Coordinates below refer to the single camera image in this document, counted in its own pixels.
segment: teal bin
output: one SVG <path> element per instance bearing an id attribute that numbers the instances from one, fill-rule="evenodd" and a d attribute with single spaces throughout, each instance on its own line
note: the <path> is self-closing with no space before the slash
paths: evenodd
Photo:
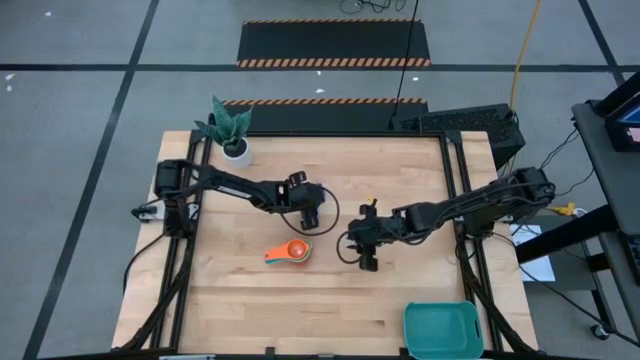
<path id="1" fill-rule="evenodd" d="M 478 359 L 484 351 L 476 307 L 461 303 L 409 303 L 404 310 L 404 341 L 422 359 Z"/>

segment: black cable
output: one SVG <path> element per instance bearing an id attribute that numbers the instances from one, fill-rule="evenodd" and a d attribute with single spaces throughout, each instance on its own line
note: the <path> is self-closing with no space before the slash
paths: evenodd
<path id="1" fill-rule="evenodd" d="M 567 191 L 565 191 L 565 192 L 562 192 L 562 193 L 560 193 L 560 194 L 556 194 L 556 197 L 567 195 L 567 194 L 568 194 L 568 193 L 570 193 L 573 189 L 575 189 L 575 188 L 576 188 L 576 186 L 579 186 L 579 185 L 584 184 L 585 182 L 587 182 L 587 180 L 589 180 L 589 178 L 590 178 L 591 176 L 593 176 L 593 173 L 594 173 L 594 172 L 595 172 L 595 169 L 594 169 L 594 168 L 592 168 L 592 169 L 591 169 L 591 172 L 589 173 L 589 175 L 587 175 L 587 177 L 585 177 L 582 181 L 578 181 L 577 183 L 573 184 L 573 185 L 569 188 L 569 190 L 567 190 Z"/>
<path id="2" fill-rule="evenodd" d="M 198 212 L 200 212 L 200 209 L 194 211 L 193 214 L 191 214 L 191 216 L 189 217 L 189 221 L 193 220 L 195 218 L 195 216 L 198 214 Z M 122 279 L 122 293 L 123 294 L 124 294 L 125 290 L 127 289 L 127 279 L 129 278 L 129 271 L 131 270 L 131 266 L 133 266 L 133 263 L 136 261 L 136 259 L 140 255 L 142 255 L 145 251 L 149 250 L 153 245 L 157 244 L 163 237 L 165 237 L 167 235 L 167 233 L 168 233 L 168 231 L 165 231 L 162 234 L 160 234 L 160 236 L 158 236 L 157 238 L 153 239 L 150 243 L 145 245 L 142 249 L 140 249 L 140 251 L 138 251 L 135 255 L 133 255 L 131 260 L 129 260 L 129 264 L 127 264 L 127 267 L 124 270 L 124 277 Z"/>
<path id="3" fill-rule="evenodd" d="M 354 7 L 357 9 L 356 11 L 347 11 L 345 10 L 344 5 L 346 3 L 352 3 L 354 5 Z M 406 0 L 396 0 L 395 2 L 395 9 L 397 12 L 400 12 L 404 6 L 407 4 Z M 357 14 L 359 12 L 361 12 L 362 10 L 364 10 L 365 5 L 369 5 L 371 6 L 371 9 L 373 10 L 374 13 L 376 14 L 380 14 L 383 11 L 385 11 L 386 9 L 391 7 L 391 0 L 385 0 L 382 4 L 378 4 L 376 2 L 373 2 L 371 0 L 342 0 L 340 2 L 340 11 L 342 11 L 345 14 L 348 15 L 353 15 L 353 14 Z"/>
<path id="4" fill-rule="evenodd" d="M 455 248 L 453 248 L 453 254 L 456 256 L 456 258 L 460 261 L 469 261 L 471 260 L 475 255 L 476 255 L 476 251 L 477 251 L 477 247 L 473 248 L 473 251 L 471 252 L 471 254 L 467 255 L 466 259 L 463 259 L 462 257 L 460 257 L 460 245 L 462 246 L 466 246 L 466 244 L 463 241 L 456 241 L 456 246 Z"/>
<path id="5" fill-rule="evenodd" d="M 420 0 L 416 0 L 416 6 L 413 7 L 413 15 L 411 16 L 411 24 L 409 24 L 409 36 L 407 39 L 407 51 L 404 54 L 404 62 L 402 64 L 402 75 L 400 75 L 400 85 L 398 86 L 398 94 L 396 95 L 396 104 L 393 107 L 393 113 L 391 116 L 396 116 L 398 112 L 398 104 L 400 100 L 400 92 L 402 91 L 402 83 L 404 82 L 404 73 L 407 71 L 407 63 L 409 60 L 409 50 L 411 49 L 411 35 L 413 34 L 413 24 L 416 21 L 416 13 L 418 12 L 418 4 L 420 4 Z"/>
<path id="6" fill-rule="evenodd" d="M 145 207 L 147 207 L 147 206 L 149 206 L 151 204 L 157 203 L 160 200 L 162 200 L 162 199 L 157 198 L 157 199 L 153 199 L 151 201 L 147 201 L 146 203 L 139 205 L 136 209 L 143 209 L 143 208 L 145 208 Z"/>
<path id="7" fill-rule="evenodd" d="M 508 237 L 502 235 L 502 234 L 498 234 L 496 232 L 492 232 L 493 235 L 497 235 L 498 237 L 506 240 L 510 245 L 512 245 L 514 248 L 516 247 L 516 244 L 513 243 L 513 241 L 511 239 L 509 239 Z M 560 291 L 554 289 L 553 287 L 545 284 L 544 282 L 536 279 L 533 275 L 531 275 L 527 270 L 525 270 L 522 265 L 518 264 L 518 266 L 520 267 L 520 270 L 525 273 L 525 275 L 527 275 L 528 277 L 531 278 L 531 280 L 533 280 L 536 284 L 541 285 L 542 287 L 544 287 L 545 289 L 553 292 L 554 294 L 560 296 L 561 298 L 563 298 L 566 302 L 568 302 L 569 304 L 571 304 L 573 307 L 575 307 L 578 311 L 580 311 L 581 313 L 585 314 L 586 316 L 590 317 L 593 321 L 597 322 L 598 324 L 602 325 L 605 330 L 607 330 L 607 332 L 616 335 L 617 337 L 619 337 L 620 339 L 635 345 L 636 347 L 640 347 L 640 342 L 633 340 L 632 338 L 618 332 L 618 330 L 612 329 L 611 325 L 605 323 L 604 321 L 602 321 L 600 318 L 598 318 L 597 316 L 593 315 L 592 313 L 590 313 L 589 311 L 585 310 L 582 306 L 576 304 L 573 300 L 569 299 L 569 297 L 567 297 L 565 294 L 561 293 Z"/>
<path id="8" fill-rule="evenodd" d="M 338 237 L 338 241 L 336 241 L 336 254 L 338 254 L 338 259 L 340 259 L 340 261 L 342 261 L 343 263 L 353 265 L 360 261 L 360 256 L 358 256 L 355 260 L 346 260 L 340 253 L 340 242 L 342 241 L 342 238 L 344 238 L 347 234 L 349 234 L 349 230 L 343 232 L 342 234 L 340 234 L 340 237 Z"/>
<path id="9" fill-rule="evenodd" d="M 566 139 L 564 139 L 564 141 L 562 143 L 560 143 L 560 145 L 558 145 L 558 147 L 556 147 L 555 149 L 553 149 L 549 155 L 547 155 L 547 158 L 544 159 L 544 161 L 542 162 L 542 164 L 540 165 L 540 169 L 544 169 L 545 166 L 549 165 L 549 163 L 551 162 L 551 160 L 553 160 L 553 158 L 558 155 L 558 153 L 560 153 L 560 151 L 562 151 L 562 149 L 567 146 L 567 144 L 575 141 L 580 134 L 577 133 L 578 129 L 573 129 L 573 131 L 571 133 L 569 133 L 569 135 L 567 136 Z"/>
<path id="10" fill-rule="evenodd" d="M 317 232 L 317 233 L 305 233 L 302 230 L 296 229 L 293 225 L 291 225 L 291 223 L 289 223 L 289 221 L 287 220 L 286 217 L 284 217 L 283 214 L 280 214 L 280 217 L 282 218 L 284 223 L 287 224 L 287 226 L 289 226 L 291 228 L 291 230 L 293 230 L 293 231 L 295 231 L 298 234 L 303 235 L 303 236 L 318 236 L 318 235 L 324 235 L 324 234 L 328 233 L 329 231 L 333 230 L 333 228 L 336 227 L 336 225 L 338 224 L 338 220 L 340 220 L 340 203 L 338 202 L 338 198 L 333 194 L 333 192 L 331 192 L 331 190 L 327 189 L 324 186 L 321 186 L 321 187 L 322 187 L 322 190 L 328 192 L 329 195 L 331 195 L 333 200 L 335 200 L 335 202 L 336 202 L 336 219 L 333 221 L 333 224 L 331 224 L 331 226 L 328 229 L 320 231 L 320 232 Z"/>

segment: yellow cable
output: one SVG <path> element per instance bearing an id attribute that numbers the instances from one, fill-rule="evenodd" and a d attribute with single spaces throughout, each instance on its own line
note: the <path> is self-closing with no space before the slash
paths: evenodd
<path id="1" fill-rule="evenodd" d="M 536 3 L 536 8 L 533 10 L 533 15 L 531 16 L 531 22 L 529 23 L 529 30 L 527 30 L 527 36 L 524 38 L 524 43 L 522 44 L 522 49 L 520 49 L 520 56 L 518 57 L 518 62 L 516 63 L 516 70 L 513 72 L 513 84 L 511 85 L 511 101 L 509 103 L 509 107 L 513 111 L 516 103 L 516 88 L 518 87 L 518 73 L 520 72 L 520 65 L 522 64 L 522 59 L 524 59 L 524 54 L 527 52 L 527 47 L 529 46 L 529 38 L 531 37 L 531 33 L 533 32 L 533 25 L 536 23 L 536 19 L 538 19 L 538 11 L 540 11 L 540 4 L 542 0 L 538 0 Z"/>

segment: table leg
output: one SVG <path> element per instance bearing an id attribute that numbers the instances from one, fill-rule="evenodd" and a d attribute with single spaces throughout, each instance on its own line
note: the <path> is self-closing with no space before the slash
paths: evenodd
<path id="1" fill-rule="evenodd" d="M 640 286 L 636 283 L 629 264 L 626 261 L 620 261 L 620 259 L 626 259 L 624 239 L 614 232 L 605 232 L 599 238 L 602 250 L 611 265 L 613 280 L 616 282 L 633 331 L 636 338 L 640 338 L 640 306 L 638 306 Z"/>
<path id="2" fill-rule="evenodd" d="M 535 260 L 567 246 L 580 243 L 605 231 L 614 231 L 618 223 L 611 207 L 601 206 L 577 219 L 516 246 L 520 264 Z"/>

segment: black and orange striped mat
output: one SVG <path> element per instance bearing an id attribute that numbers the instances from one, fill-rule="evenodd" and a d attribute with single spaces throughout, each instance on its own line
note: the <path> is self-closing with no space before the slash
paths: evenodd
<path id="1" fill-rule="evenodd" d="M 413 26 L 409 56 L 407 43 Z M 402 68 L 429 66 L 424 24 L 405 19 L 252 20 L 238 50 L 244 68 Z"/>
<path id="2" fill-rule="evenodd" d="M 287 131 L 386 131 L 396 106 L 395 98 L 271 99 L 223 101 L 231 114 L 253 108 L 250 133 Z M 421 98 L 400 98 L 397 117 L 428 112 Z"/>

